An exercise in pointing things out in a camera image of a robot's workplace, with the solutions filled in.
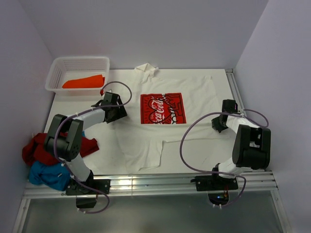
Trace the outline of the white printed t-shirt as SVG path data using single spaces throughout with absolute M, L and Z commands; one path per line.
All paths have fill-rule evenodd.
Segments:
M 113 90 L 127 102 L 127 117 L 115 124 L 128 173 L 146 170 L 184 170 L 192 166 L 209 170 L 230 158 L 233 133 L 211 127 L 210 113 L 232 96 L 223 69 L 157 69 L 150 64 L 132 70 L 114 70 Z

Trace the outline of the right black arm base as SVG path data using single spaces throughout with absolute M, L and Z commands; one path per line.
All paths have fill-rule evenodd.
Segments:
M 195 183 L 197 192 L 207 191 L 212 206 L 219 208 L 228 204 L 229 191 L 239 188 L 236 178 L 223 178 L 217 174 L 195 176 L 190 182 Z

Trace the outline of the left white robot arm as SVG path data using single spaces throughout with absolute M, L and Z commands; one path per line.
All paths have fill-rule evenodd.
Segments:
M 44 150 L 65 166 L 82 193 L 89 194 L 96 188 L 96 183 L 93 172 L 85 165 L 80 153 L 82 132 L 126 116 L 120 95 L 107 92 L 90 110 L 73 116 L 55 115 L 45 138 Z

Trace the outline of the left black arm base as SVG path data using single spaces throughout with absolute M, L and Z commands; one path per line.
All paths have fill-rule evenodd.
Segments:
M 110 181 L 109 179 L 94 180 L 92 190 L 90 190 L 81 186 L 75 180 L 71 180 L 65 194 L 66 196 L 76 197 L 76 207 L 78 209 L 92 209 L 95 207 L 99 195 L 102 193 L 109 194 Z

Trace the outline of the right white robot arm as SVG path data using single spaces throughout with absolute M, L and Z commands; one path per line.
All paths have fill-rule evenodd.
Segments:
M 269 166 L 270 129 L 246 118 L 238 111 L 235 100 L 223 100 L 222 113 L 212 120 L 212 128 L 219 133 L 231 129 L 236 134 L 231 158 L 212 169 L 217 172 L 210 177 L 212 187 L 221 189 L 229 178 L 243 172 L 264 170 Z

